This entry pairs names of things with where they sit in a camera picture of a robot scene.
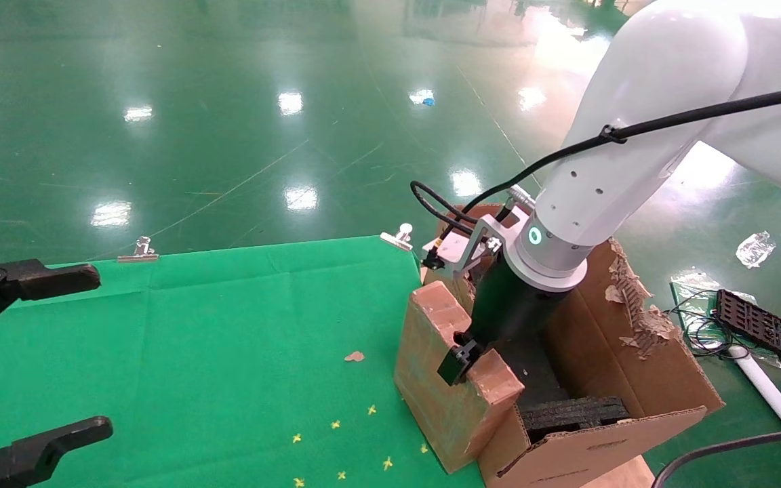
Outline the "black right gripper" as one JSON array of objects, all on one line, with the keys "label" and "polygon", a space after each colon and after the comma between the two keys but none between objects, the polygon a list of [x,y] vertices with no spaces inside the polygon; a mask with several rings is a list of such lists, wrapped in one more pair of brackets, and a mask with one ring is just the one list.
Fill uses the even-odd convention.
[{"label": "black right gripper", "polygon": [[437,373],[448,386],[465,383],[483,347],[534,336],[542,331],[568,291],[545,291],[521,280],[498,256],[475,288],[471,324],[462,342],[455,340]]}]

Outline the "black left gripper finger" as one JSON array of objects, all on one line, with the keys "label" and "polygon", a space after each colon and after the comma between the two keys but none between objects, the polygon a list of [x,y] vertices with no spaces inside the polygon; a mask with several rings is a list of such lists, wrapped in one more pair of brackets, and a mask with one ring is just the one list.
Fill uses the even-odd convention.
[{"label": "black left gripper finger", "polygon": [[91,264],[47,268],[37,259],[0,263],[0,314],[18,300],[37,302],[99,287],[100,274]]},{"label": "black left gripper finger", "polygon": [[0,448],[0,487],[44,483],[69,451],[105,441],[112,435],[112,421],[96,416],[13,441]]}]

